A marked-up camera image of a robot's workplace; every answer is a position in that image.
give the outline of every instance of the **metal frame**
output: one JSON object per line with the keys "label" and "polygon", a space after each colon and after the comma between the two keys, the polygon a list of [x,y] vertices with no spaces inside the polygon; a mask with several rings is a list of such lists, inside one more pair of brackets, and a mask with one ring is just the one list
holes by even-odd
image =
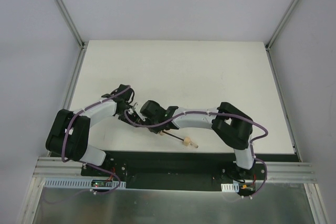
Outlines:
{"label": "metal frame", "polygon": [[[75,91],[79,72],[80,72],[81,65],[83,63],[83,59],[85,56],[87,44],[83,42],[63,0],[55,0],[55,2],[66,24],[68,25],[72,35],[74,36],[77,44],[81,48],[81,52],[78,56],[75,68],[73,70],[73,74],[71,76],[71,79],[68,85],[68,92],[62,104],[63,108],[68,109],[70,107],[71,100],[72,100],[72,97]],[[284,100],[282,98],[281,87],[279,85],[276,71],[273,66],[271,56],[269,54],[269,49],[272,47],[272,45],[278,38],[280,32],[286,25],[287,21],[289,20],[291,14],[295,10],[299,2],[300,0],[291,1],[289,7],[284,13],[282,19],[280,20],[272,37],[270,38],[269,42],[266,44],[266,51],[267,51],[268,59],[270,62],[270,67],[274,75],[274,80],[275,80],[276,87],[278,90],[281,106],[282,106],[282,109],[284,111],[284,115],[286,118],[286,123],[287,123],[287,127],[290,133],[290,137],[294,145],[296,145],[296,143],[295,143],[292,129],[290,126],[290,122],[288,120]],[[327,215],[325,213],[325,207],[322,203],[322,199],[321,199],[320,192],[319,192],[319,187],[318,187],[315,173],[312,169],[311,164],[309,163],[284,163],[284,162],[266,162],[266,163],[268,165],[268,180],[267,180],[268,183],[301,183],[301,184],[304,183],[315,222],[316,223],[328,223]],[[46,177],[76,178],[79,180],[84,179],[84,178],[85,179],[95,178],[95,177],[81,177],[80,176],[81,167],[82,165],[80,163],[76,163],[73,161],[62,163],[60,158],[40,157],[38,159],[38,162],[37,162],[34,174],[33,174],[33,178],[31,180],[31,183],[28,189],[28,194],[24,202],[24,208],[21,211],[20,216],[19,216],[20,223],[32,223],[35,212],[37,210],[38,201],[39,201],[40,194],[41,194],[43,185],[45,183]]]}

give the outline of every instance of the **white table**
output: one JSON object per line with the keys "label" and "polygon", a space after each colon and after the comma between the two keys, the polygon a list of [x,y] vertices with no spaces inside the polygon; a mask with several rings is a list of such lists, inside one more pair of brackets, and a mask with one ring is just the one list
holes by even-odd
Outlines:
{"label": "white table", "polygon": [[[135,101],[206,109],[227,101],[269,130],[256,153],[292,154],[280,100],[261,42],[91,40],[71,109],[89,105],[119,84],[130,84]],[[223,152],[233,150],[210,130],[173,131],[198,149],[108,118],[90,130],[89,143],[102,150]],[[262,131],[254,128],[253,136]]]}

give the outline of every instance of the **robotic arm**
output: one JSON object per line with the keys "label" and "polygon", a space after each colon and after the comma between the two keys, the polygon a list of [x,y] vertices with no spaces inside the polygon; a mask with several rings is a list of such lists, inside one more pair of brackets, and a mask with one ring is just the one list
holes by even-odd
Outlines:
{"label": "robotic arm", "polygon": [[[123,122],[135,127],[147,127],[155,134],[186,127],[214,130],[224,143],[234,149],[238,167],[246,170],[253,167],[253,152],[249,144],[252,119],[230,103],[222,102],[219,107],[207,110],[190,110],[177,106],[164,109],[155,101],[131,105],[133,98],[134,91],[121,84],[117,90],[103,95],[98,102],[82,110],[60,110],[50,130],[46,148],[61,155],[62,148],[65,147],[65,156],[73,161],[110,169],[110,157],[88,144],[89,129],[104,118],[118,116]],[[67,142],[63,146],[69,126]]]}

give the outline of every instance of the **white wall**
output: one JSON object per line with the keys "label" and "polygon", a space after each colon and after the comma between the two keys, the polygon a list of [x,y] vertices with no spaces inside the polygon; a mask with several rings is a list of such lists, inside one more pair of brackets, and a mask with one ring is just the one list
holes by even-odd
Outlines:
{"label": "white wall", "polygon": [[336,1],[302,0],[271,56],[299,150],[336,223]]}
{"label": "white wall", "polygon": [[267,42],[291,0],[64,0],[91,39]]}
{"label": "white wall", "polygon": [[79,49],[53,0],[0,0],[0,223],[15,223]]}

